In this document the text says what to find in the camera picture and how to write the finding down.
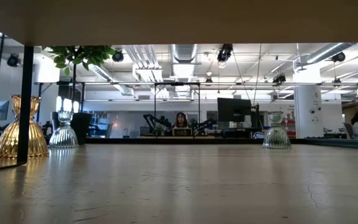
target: white column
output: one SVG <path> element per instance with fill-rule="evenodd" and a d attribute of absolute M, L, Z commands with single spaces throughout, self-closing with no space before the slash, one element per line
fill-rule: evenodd
<path fill-rule="evenodd" d="M 320 83 L 318 65 L 295 68 L 294 81 L 297 83 Z M 318 85 L 296 86 L 295 92 L 296 137 L 323 137 L 323 114 L 321 112 L 321 87 Z"/>

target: computer monitor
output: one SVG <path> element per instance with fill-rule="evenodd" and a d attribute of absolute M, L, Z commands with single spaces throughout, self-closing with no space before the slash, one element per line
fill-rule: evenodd
<path fill-rule="evenodd" d="M 0 121 L 7 119 L 7 112 L 9 110 L 9 101 L 0 101 Z"/>
<path fill-rule="evenodd" d="M 244 122 L 245 115 L 251 115 L 251 101 L 218 98 L 219 122 Z"/>

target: amber glass vase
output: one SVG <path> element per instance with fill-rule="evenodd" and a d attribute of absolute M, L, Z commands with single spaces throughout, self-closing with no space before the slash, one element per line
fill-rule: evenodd
<path fill-rule="evenodd" d="M 13 110 L 15 112 L 15 121 L 13 121 L 0 137 L 0 158 L 13 159 L 17 157 L 17 142 L 19 139 L 19 116 L 21 96 L 12 95 Z M 38 111 L 41 98 L 31 96 L 30 104 L 30 127 L 29 127 L 29 149 L 28 157 L 48 156 L 47 142 L 41 127 L 33 121 L 34 114 Z"/>

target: desk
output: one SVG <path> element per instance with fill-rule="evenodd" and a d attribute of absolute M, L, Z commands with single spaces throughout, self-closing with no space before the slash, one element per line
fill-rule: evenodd
<path fill-rule="evenodd" d="M 88 144 L 0 171 L 0 223 L 358 223 L 358 149 Z"/>

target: robotic arm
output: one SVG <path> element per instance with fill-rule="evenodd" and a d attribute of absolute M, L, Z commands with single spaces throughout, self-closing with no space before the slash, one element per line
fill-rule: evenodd
<path fill-rule="evenodd" d="M 155 116 L 151 115 L 151 114 L 144 114 L 143 118 L 146 120 L 147 125 L 149 125 L 149 133 L 153 133 L 155 126 L 154 126 L 154 121 L 158 124 L 161 124 L 167 128 L 171 128 L 172 127 L 172 123 L 169 122 L 169 120 L 167 118 L 165 118 L 164 116 L 161 116 L 159 119 L 156 118 Z"/>

